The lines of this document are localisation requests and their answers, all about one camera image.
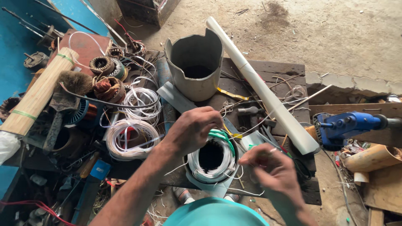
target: green wire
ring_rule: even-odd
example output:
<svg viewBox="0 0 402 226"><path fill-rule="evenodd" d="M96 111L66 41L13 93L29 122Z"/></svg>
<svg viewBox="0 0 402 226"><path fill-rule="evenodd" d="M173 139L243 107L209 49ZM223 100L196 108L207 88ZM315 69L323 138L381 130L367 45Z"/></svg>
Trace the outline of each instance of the green wire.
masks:
<svg viewBox="0 0 402 226"><path fill-rule="evenodd" d="M232 152L233 157L235 156L233 144L230 142L228 135L223 130L211 129L208 133L208 136L220 138L220 139L226 141L227 144L229 145L229 148L230 148L230 151Z"/></svg>

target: dust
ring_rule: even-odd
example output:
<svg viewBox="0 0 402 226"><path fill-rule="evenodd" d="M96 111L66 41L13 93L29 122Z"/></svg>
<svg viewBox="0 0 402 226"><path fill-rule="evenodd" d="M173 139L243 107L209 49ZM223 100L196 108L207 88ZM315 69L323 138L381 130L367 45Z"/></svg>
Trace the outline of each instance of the dust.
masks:
<svg viewBox="0 0 402 226"><path fill-rule="evenodd" d="M279 3L270 1L265 4L266 12L260 16L259 23L270 32L281 32L283 28L289 26L287 21L288 11Z"/></svg>

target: blue tool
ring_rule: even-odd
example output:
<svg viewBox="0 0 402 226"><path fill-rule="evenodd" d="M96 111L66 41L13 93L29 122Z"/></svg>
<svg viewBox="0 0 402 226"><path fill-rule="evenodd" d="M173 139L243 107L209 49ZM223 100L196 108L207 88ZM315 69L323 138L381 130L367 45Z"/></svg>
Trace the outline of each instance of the blue tool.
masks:
<svg viewBox="0 0 402 226"><path fill-rule="evenodd" d="M401 128L401 119L356 111L339 115L316 114L313 116L313 123L320 147L328 151L342 150L347 145L347 139L370 130Z"/></svg>

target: gray plastic pipe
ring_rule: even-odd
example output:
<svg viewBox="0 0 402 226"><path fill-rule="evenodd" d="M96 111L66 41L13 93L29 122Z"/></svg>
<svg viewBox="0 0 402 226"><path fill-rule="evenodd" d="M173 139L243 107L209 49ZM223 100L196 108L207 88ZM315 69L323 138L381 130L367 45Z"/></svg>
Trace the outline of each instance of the gray plastic pipe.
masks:
<svg viewBox="0 0 402 226"><path fill-rule="evenodd" d="M282 102L268 88L265 82L258 76L248 61L240 53L234 43L222 30L213 17L208 17L207 27L214 30L225 45L225 51L232 59L234 64L247 79L251 87L261 98L267 110L272 112L279 124L284 128L293 144L299 149L300 153L308 154L319 149L318 143L308 134L299 122L287 111Z"/></svg>

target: bamboo sticks bundle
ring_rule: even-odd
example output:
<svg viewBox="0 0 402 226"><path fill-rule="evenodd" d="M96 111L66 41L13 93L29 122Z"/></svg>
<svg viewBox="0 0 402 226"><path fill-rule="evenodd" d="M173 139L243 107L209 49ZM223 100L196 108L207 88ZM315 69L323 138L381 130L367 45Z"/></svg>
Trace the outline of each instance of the bamboo sticks bundle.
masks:
<svg viewBox="0 0 402 226"><path fill-rule="evenodd" d="M72 54L78 59L78 53L75 51L67 47L63 47L60 50L22 98L21 102L14 108L13 112L0 127L0 130L23 136L26 135L52 97L53 89L59 80L60 72L71 70L74 66Z"/></svg>

